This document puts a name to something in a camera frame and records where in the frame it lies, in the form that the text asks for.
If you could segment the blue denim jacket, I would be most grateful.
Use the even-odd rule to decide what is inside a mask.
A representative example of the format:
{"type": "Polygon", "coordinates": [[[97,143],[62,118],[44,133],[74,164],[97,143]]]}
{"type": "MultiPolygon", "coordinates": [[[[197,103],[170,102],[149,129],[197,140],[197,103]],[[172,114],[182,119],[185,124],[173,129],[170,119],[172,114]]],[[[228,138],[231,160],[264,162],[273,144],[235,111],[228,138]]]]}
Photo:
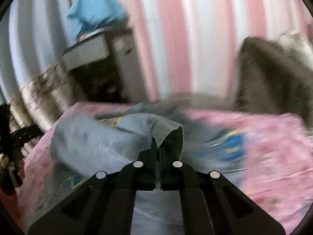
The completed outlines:
{"type": "Polygon", "coordinates": [[[75,115],[56,126],[50,154],[55,160],[38,217],[71,190],[66,176],[88,178],[98,171],[112,174],[133,162],[152,142],[178,152],[180,160],[200,172],[221,171],[232,183],[244,177],[244,144],[239,133],[188,118],[173,105],[140,103],[123,113],[98,117],[75,115]]]}

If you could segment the brown patterned curtain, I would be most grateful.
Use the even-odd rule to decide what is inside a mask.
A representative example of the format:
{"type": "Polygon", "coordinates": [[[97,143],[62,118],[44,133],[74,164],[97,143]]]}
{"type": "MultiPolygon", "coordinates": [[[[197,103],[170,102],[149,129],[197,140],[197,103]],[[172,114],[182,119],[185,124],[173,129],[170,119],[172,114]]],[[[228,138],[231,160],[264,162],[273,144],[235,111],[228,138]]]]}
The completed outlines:
{"type": "Polygon", "coordinates": [[[37,125],[47,132],[75,102],[74,82],[62,62],[23,85],[9,101],[19,126],[37,125]]]}

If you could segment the pink floral bed sheet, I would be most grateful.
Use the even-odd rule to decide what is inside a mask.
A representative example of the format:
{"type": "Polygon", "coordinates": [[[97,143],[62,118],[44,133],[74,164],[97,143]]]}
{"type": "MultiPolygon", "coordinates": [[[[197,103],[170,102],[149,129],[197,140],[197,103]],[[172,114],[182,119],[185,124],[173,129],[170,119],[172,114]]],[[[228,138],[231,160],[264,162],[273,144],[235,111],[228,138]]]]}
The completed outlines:
{"type": "MultiPolygon", "coordinates": [[[[46,196],[47,181],[51,179],[56,163],[50,154],[56,126],[71,116],[120,114],[134,106],[77,103],[44,134],[25,160],[25,179],[17,190],[20,213],[17,223],[22,231],[28,233],[31,226],[41,218],[37,215],[38,205],[46,196]]],[[[281,224],[285,234],[290,234],[312,205],[312,141],[305,136],[302,120],[292,114],[248,115],[203,109],[182,111],[192,120],[216,128],[229,128],[233,133],[242,135],[244,177],[240,185],[233,184],[281,224]]],[[[185,234],[179,192],[161,189],[161,148],[167,150],[164,145],[156,144],[155,189],[136,192],[130,234],[185,234]]],[[[178,160],[188,164],[179,157],[178,160]]],[[[213,170],[225,176],[221,171],[213,170]]],[[[70,194],[91,177],[77,179],[72,175],[66,176],[70,194]]]]}

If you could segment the black silver air cooler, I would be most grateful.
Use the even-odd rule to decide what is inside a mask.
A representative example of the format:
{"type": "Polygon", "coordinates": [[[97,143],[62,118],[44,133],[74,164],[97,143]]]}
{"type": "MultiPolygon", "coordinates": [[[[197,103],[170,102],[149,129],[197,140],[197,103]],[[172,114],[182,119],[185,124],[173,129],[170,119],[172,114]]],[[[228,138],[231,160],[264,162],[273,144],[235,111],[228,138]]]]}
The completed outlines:
{"type": "Polygon", "coordinates": [[[65,50],[63,60],[89,101],[148,100],[131,28],[93,33],[65,50]]]}

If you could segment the dark grey fuzzy blanket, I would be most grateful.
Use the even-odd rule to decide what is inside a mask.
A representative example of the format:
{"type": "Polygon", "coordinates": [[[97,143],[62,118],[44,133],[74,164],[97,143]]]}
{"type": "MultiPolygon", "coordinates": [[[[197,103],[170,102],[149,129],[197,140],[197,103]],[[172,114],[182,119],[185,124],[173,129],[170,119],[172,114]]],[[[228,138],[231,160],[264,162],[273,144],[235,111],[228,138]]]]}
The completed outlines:
{"type": "Polygon", "coordinates": [[[247,37],[238,55],[236,108],[254,114],[292,113],[312,127],[312,71],[274,42],[247,37]]]}

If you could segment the light blue cloth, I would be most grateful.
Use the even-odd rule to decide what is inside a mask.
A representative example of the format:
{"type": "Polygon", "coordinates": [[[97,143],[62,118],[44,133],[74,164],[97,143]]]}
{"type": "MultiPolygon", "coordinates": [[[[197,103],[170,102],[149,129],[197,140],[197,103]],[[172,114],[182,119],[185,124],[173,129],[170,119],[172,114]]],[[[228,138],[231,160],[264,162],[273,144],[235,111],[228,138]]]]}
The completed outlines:
{"type": "Polygon", "coordinates": [[[75,39],[102,28],[125,28],[129,19],[120,0],[74,0],[67,18],[73,23],[75,39]]]}

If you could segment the white cloth bundle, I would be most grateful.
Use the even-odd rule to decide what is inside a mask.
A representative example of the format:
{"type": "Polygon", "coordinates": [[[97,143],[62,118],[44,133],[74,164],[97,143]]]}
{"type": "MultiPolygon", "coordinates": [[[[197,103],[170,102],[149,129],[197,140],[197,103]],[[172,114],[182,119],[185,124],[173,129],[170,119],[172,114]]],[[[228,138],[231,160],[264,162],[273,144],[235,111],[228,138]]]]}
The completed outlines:
{"type": "Polygon", "coordinates": [[[312,71],[312,43],[307,37],[296,31],[287,31],[271,42],[280,47],[289,57],[312,71]]]}

